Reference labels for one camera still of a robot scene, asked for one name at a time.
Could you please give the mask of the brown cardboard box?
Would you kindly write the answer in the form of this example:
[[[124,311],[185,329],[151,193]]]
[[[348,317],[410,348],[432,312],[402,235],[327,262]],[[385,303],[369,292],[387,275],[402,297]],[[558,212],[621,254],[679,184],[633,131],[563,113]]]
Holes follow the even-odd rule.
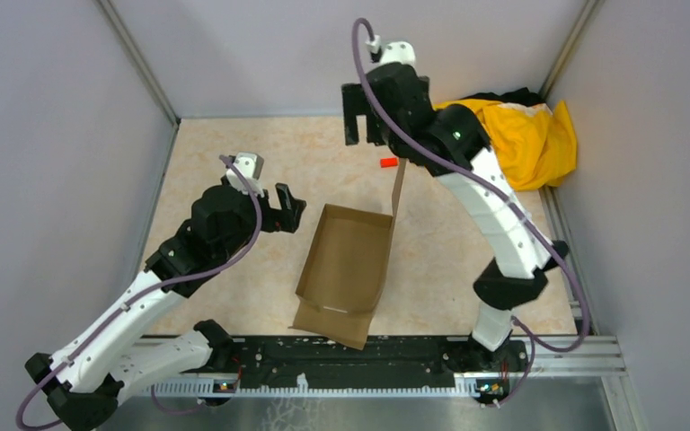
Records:
[[[389,215],[325,204],[296,287],[291,327],[362,350],[385,288],[407,161]]]

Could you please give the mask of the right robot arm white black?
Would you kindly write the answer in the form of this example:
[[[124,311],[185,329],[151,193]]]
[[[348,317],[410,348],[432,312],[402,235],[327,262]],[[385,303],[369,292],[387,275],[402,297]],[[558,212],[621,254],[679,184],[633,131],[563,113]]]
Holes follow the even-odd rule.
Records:
[[[341,86],[346,144],[358,143],[357,118],[365,117],[367,142],[385,145],[396,157],[424,168],[456,197],[492,247],[492,261],[473,282],[481,305],[470,346],[473,364],[492,370],[506,355],[514,308],[538,298],[548,283],[547,271],[558,265],[554,257],[565,258],[569,247],[533,224],[470,108],[452,103],[434,109],[428,77],[405,64],[378,66],[366,79],[389,119],[418,145],[407,144],[389,127],[359,83]]]

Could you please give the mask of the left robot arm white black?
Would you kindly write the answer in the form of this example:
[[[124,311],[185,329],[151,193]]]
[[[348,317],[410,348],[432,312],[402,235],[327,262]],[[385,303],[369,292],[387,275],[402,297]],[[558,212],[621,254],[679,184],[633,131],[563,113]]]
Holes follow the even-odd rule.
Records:
[[[36,353],[25,364],[35,386],[20,404],[15,422],[43,392],[71,430],[93,430],[131,396],[176,374],[220,372],[235,362],[234,342],[215,321],[196,323],[176,339],[135,354],[130,348],[163,315],[190,298],[217,274],[237,263],[260,233],[294,233],[306,208],[288,185],[244,194],[229,184],[207,189],[193,202],[190,218],[146,260],[121,297],[88,329],[53,354]]]

